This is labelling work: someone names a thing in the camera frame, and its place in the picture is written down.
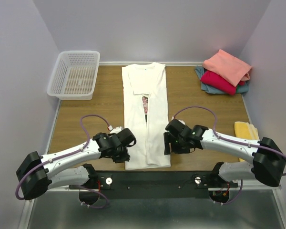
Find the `white floral t shirt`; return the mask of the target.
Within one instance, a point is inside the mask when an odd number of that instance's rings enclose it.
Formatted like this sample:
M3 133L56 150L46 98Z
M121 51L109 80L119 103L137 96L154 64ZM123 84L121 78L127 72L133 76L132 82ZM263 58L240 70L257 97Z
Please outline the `white floral t shirt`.
M122 68L122 80L124 127L136 138L136 144L128 149L130 160L125 168L170 167L163 136L169 122L165 65L128 65Z

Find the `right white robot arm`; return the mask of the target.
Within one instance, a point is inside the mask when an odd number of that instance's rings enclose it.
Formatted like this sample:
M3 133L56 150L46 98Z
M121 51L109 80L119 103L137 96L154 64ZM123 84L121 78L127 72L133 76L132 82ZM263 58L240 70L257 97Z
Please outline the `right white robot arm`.
M278 187L286 166L286 157L275 142L267 137L261 141L247 140L195 125L189 128L173 119L165 128L165 154L187 154L191 149L210 149L231 154L240 162L219 162L213 168L209 181L215 187L234 180L256 179L269 187Z

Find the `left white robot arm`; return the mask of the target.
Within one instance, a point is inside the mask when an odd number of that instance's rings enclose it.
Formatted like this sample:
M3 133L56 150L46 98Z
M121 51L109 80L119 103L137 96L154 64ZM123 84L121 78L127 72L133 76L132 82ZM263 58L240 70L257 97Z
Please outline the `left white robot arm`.
M32 152L16 171L19 180L16 198L32 200L62 186L97 187L98 175L87 161L100 158L110 158L115 163L129 161L127 149L135 144L135 136L125 128L117 133L98 133L81 145L52 155Z

